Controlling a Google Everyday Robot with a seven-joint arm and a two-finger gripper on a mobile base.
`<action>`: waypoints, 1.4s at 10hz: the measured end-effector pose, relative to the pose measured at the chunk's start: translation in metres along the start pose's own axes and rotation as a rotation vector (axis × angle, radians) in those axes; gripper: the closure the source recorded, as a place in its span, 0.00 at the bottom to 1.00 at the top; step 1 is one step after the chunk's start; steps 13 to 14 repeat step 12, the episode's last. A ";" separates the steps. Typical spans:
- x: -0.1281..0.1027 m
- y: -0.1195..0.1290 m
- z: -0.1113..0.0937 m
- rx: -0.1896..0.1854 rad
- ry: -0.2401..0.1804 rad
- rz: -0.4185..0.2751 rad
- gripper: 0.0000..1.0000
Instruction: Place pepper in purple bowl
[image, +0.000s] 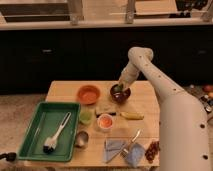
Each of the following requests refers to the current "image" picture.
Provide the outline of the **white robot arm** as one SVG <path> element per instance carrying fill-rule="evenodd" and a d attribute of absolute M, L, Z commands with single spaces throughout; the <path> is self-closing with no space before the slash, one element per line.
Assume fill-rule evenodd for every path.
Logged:
<path fill-rule="evenodd" d="M 202 103 L 151 60 L 153 50 L 132 47 L 119 83 L 129 88 L 142 73 L 153 86 L 160 106 L 159 171 L 212 171 L 207 116 Z"/>

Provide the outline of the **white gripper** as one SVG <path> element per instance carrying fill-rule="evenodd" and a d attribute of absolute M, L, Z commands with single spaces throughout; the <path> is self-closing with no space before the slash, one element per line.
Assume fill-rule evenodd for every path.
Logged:
<path fill-rule="evenodd" d="M 127 90 L 131 84 L 136 80 L 136 71 L 133 68 L 125 67 L 121 72 L 118 83 Z"/>

